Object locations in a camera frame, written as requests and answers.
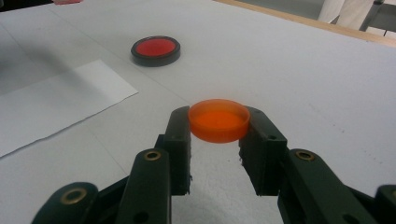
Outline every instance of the orange disc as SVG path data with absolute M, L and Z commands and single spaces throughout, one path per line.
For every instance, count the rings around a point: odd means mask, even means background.
M 211 143 L 228 143 L 242 138 L 248 132 L 249 120 L 248 109 L 229 100 L 202 101 L 189 110 L 191 132 Z

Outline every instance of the circular object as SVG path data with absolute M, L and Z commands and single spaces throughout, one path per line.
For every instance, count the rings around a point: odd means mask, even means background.
M 61 203 L 69 205 L 78 203 L 87 196 L 87 190 L 84 188 L 70 189 L 62 195 Z
M 314 154 L 312 154 L 312 152 L 309 151 L 305 151 L 305 150 L 298 150 L 296 151 L 296 156 L 303 161 L 312 161 L 315 159 Z
M 242 138 L 248 132 L 249 120 L 248 109 L 229 100 L 202 101 L 189 110 L 191 132 L 211 143 L 228 143 Z
M 146 161 L 156 161 L 161 157 L 161 153 L 159 151 L 150 151 L 145 154 Z
M 134 43 L 131 53 L 137 64 L 146 67 L 164 66 L 180 57 L 180 44 L 169 36 L 150 36 Z

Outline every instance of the white table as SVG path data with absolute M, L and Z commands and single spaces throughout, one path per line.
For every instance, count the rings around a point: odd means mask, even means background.
M 132 44 L 151 35 L 175 38 L 180 59 L 133 64 Z M 127 176 L 174 109 L 211 98 L 264 111 L 289 148 L 318 153 L 352 188 L 374 195 L 396 182 L 393 48 L 207 0 L 26 8 L 0 14 L 0 36 L 0 75 L 34 70 L 21 85 L 100 59 L 139 91 L 1 158 L 0 223 L 29 223 L 66 184 Z M 282 222 L 275 197 L 255 196 L 236 142 L 191 143 L 191 195 L 173 198 L 173 223 Z

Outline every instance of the screw hole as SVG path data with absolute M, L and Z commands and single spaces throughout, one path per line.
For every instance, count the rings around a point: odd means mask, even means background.
M 61 203 L 73 204 L 78 203 L 87 196 L 87 190 L 83 188 L 70 189 L 62 195 Z
M 349 224 L 360 224 L 357 218 L 353 217 L 350 214 L 343 215 L 343 219 Z
M 158 151 L 150 151 L 145 154 L 146 161 L 156 161 L 161 157 L 161 153 Z
M 315 159 L 314 154 L 312 154 L 311 152 L 308 152 L 308 151 L 297 151 L 296 156 L 300 160 L 304 160 L 304 161 L 312 161 Z
M 149 220 L 149 214 L 147 212 L 140 212 L 134 215 L 134 223 L 145 223 Z

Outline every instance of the wooden edge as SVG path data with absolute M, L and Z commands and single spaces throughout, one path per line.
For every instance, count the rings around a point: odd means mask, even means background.
M 358 39 L 375 42 L 375 43 L 379 43 L 382 45 L 396 48 L 396 39 L 390 39 L 390 38 L 380 36 L 380 35 L 373 35 L 373 34 L 369 34 L 369 33 L 358 31 L 358 30 L 352 30 L 352 29 L 349 29 L 346 27 L 329 24 L 329 23 L 326 23 L 323 21 L 315 21 L 315 20 L 311 20 L 308 18 L 291 15 L 289 13 L 276 11 L 276 10 L 273 10 L 270 8 L 258 7 L 258 6 L 254 6 L 254 5 L 251 5 L 248 3 L 238 2 L 238 1 L 234 1 L 234 0 L 214 0 L 214 1 L 224 3 L 227 5 L 231 5 L 231 6 L 235 6 L 235 7 L 242 7 L 242 8 L 249 9 L 252 11 L 257 11 L 260 13 L 265 13 L 267 15 L 279 17 L 284 20 L 298 22 L 298 23 L 301 23 L 304 25 L 316 27 L 316 28 L 319 28 L 322 30 L 327 30 L 327 31 L 337 33 L 340 35 L 347 35 L 347 36 L 355 37 Z

